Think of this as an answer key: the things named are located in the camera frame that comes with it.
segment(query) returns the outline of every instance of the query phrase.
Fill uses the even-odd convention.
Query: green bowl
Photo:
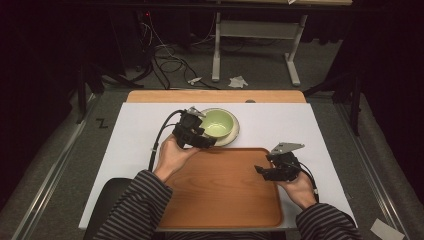
[[[205,134],[214,138],[220,138],[230,134],[234,120],[231,114],[223,109],[212,109],[205,113],[200,127],[205,129]]]

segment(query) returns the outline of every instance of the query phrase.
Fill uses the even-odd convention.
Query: hand
[[[286,190],[290,199],[302,210],[305,210],[317,202],[315,200],[311,180],[303,172],[300,172],[299,176],[291,182],[277,182],[277,184]]]
[[[191,156],[199,152],[200,148],[181,149],[177,145],[177,139],[171,134],[162,142],[159,151],[158,165],[153,173],[162,182],[166,182],[172,174],[185,165]]]

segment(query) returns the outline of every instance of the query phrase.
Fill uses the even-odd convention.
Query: gray carpet
[[[299,89],[305,90],[320,83],[328,71],[339,44],[320,46],[317,42],[301,44],[295,58],[302,82],[300,88],[291,86],[287,69],[282,62],[285,41],[269,45],[270,41],[253,41],[239,51],[233,42],[224,45],[228,50],[222,53],[221,81],[213,86],[232,89],[228,86],[230,77],[243,76],[249,83],[245,89]],[[205,83],[212,85],[212,50],[203,45],[202,49],[192,48],[191,52],[177,49],[177,56],[186,60]],[[172,70],[169,64],[164,68]],[[192,87],[186,80],[193,78],[184,68],[167,74],[171,86]],[[154,74],[140,81],[148,89],[161,89]],[[68,164],[47,204],[30,239],[82,239],[84,231],[78,229],[85,202],[91,191],[98,168],[101,164],[109,138],[112,134],[120,106],[126,100],[129,89],[106,84],[107,90],[91,101],[92,111],[86,118],[85,127],[79,135],[68,157]],[[372,117],[372,112],[363,101],[360,113],[359,138],[352,136],[343,115],[344,105],[334,105],[331,93],[316,94],[308,98],[312,104],[319,127],[334,162],[342,186],[365,239],[379,239],[370,228],[379,218],[390,222],[378,199],[378,186],[369,176],[367,165],[358,141],[363,143],[367,156],[379,172],[379,178],[394,204],[398,218],[393,222],[399,229],[408,232],[409,239],[424,239],[419,224],[424,222],[422,205],[416,199],[409,184],[402,175],[396,160],[391,155],[384,135]],[[0,239],[10,239],[28,210],[45,176],[61,154],[61,150],[76,128],[77,109],[58,128],[34,159],[27,175],[16,189],[11,201],[0,214]],[[100,121],[107,128],[99,128]],[[288,239],[300,239],[297,232],[288,232]]]

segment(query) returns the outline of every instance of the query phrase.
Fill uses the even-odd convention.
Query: brown tray
[[[263,148],[213,148],[189,159],[166,184],[174,193],[161,228],[258,228],[282,223],[275,183],[254,165],[271,164]]]

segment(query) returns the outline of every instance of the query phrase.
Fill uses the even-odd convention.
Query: striped sleeve
[[[353,220],[337,208],[317,203],[296,217],[296,224],[304,240],[362,239]]]
[[[171,196],[156,175],[139,172],[94,239],[151,239]]]

